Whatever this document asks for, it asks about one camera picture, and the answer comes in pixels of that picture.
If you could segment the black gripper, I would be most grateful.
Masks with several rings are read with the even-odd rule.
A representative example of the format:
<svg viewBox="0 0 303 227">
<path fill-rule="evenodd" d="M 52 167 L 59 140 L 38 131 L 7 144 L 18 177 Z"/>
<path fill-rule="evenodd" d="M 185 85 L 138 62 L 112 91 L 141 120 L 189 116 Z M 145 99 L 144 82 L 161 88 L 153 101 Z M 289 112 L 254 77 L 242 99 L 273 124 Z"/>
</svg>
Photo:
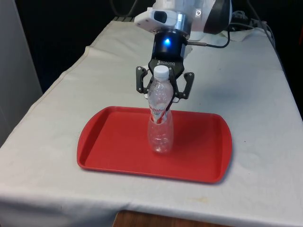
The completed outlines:
<svg viewBox="0 0 303 227">
<path fill-rule="evenodd" d="M 170 106 L 180 99 L 188 99 L 195 75 L 184 73 L 184 55 L 187 40 L 177 30 L 161 30 L 154 36 L 151 60 L 146 66 L 137 66 L 135 70 L 136 91 L 148 99 L 148 92 L 153 82 L 153 122 L 161 124 L 166 121 Z M 173 70 L 155 70 L 164 65 Z M 144 78 L 151 74 L 147 87 Z M 184 77 L 186 82 L 183 90 L 178 88 L 177 79 Z"/>
</svg>

